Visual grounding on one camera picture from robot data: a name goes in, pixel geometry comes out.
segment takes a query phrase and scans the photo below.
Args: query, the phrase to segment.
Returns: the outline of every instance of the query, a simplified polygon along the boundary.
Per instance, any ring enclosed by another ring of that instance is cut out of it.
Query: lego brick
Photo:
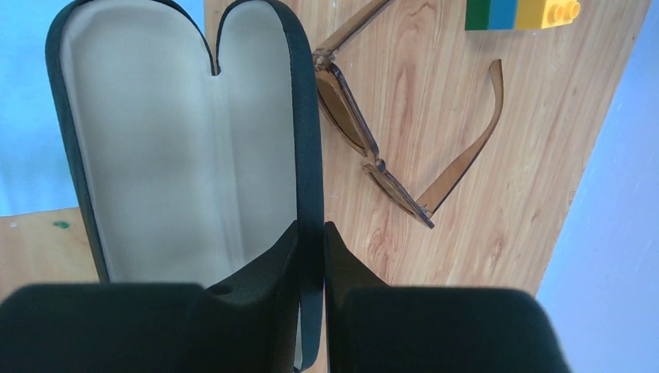
[[[488,30],[512,30],[517,15],[517,0],[490,0]]]
[[[546,29],[572,23],[581,11],[574,0],[518,0],[515,29]]]
[[[467,0],[465,30],[487,30],[490,21],[490,0]]]

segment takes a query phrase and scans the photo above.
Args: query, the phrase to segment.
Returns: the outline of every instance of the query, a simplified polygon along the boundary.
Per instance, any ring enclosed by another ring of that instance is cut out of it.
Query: open glasses case
[[[99,278],[193,282],[278,315],[301,305],[300,326],[281,317],[272,333],[302,328],[309,365],[323,288],[309,42],[285,5],[242,0],[213,49],[217,64],[170,0],[79,0],[52,23],[48,74]]]

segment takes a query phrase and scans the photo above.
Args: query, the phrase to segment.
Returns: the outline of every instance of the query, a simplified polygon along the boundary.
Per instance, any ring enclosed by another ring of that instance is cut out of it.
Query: green lego brick
[[[467,0],[465,30],[487,30],[490,0]]]

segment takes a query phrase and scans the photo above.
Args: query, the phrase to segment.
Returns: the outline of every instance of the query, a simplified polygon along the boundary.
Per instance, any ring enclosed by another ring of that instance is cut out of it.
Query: wooden table
[[[205,2],[210,45],[229,2]],[[286,2],[314,48],[368,0]],[[487,66],[504,65],[499,127],[433,230],[389,202],[322,119],[326,218],[376,274],[537,291],[650,0],[581,3],[571,26],[466,33],[464,1],[401,0],[340,53],[381,156],[414,196],[484,129]],[[29,282],[94,278],[76,210],[0,219],[0,297]]]

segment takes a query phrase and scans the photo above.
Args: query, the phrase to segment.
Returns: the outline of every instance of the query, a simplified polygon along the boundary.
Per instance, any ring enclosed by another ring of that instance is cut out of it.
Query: lego stud
[[[565,8],[562,5],[554,5],[550,10],[547,18],[549,23],[556,23],[563,20],[563,14],[565,13]]]
[[[565,20],[571,21],[572,19],[577,18],[581,12],[581,4],[578,2],[568,2],[565,5]]]

